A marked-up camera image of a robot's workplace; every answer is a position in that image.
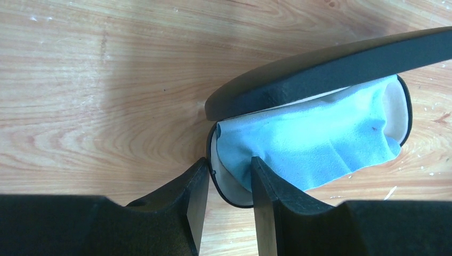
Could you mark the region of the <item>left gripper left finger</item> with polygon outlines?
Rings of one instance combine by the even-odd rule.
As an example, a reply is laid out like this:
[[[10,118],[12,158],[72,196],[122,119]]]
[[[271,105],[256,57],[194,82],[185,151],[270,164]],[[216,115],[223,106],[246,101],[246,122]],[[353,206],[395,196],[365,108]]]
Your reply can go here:
[[[105,196],[2,195],[1,255],[198,255],[208,185],[200,158],[125,206]]]

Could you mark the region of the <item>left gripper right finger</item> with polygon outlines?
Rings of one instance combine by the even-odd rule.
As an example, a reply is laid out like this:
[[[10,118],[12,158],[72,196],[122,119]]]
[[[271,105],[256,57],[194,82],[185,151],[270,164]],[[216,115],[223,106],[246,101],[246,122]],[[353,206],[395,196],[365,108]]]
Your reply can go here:
[[[331,206],[251,162],[259,255],[451,255],[451,202]]]

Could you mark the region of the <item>light blue cleaning cloth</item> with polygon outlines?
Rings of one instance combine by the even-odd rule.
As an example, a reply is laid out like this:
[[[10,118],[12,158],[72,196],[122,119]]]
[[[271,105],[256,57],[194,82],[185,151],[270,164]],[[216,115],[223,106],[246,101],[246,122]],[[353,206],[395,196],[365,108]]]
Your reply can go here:
[[[395,159],[398,132],[389,131],[385,96],[392,75],[303,103],[217,123],[217,152],[225,169],[251,189],[251,159],[309,190],[359,169]]]

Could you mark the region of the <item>black sunglasses case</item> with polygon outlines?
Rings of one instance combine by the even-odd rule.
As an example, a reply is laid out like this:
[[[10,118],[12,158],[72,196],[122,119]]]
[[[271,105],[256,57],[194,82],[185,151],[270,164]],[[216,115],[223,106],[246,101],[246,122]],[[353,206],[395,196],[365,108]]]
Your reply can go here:
[[[227,82],[205,102],[206,118],[214,122],[207,157],[218,193],[235,207],[253,207],[252,182],[246,190],[219,159],[218,122],[303,103],[392,75],[399,85],[385,96],[391,117],[389,131],[399,133],[402,148],[411,131],[413,111],[400,73],[450,60],[450,42],[450,27],[412,31],[298,54]]]

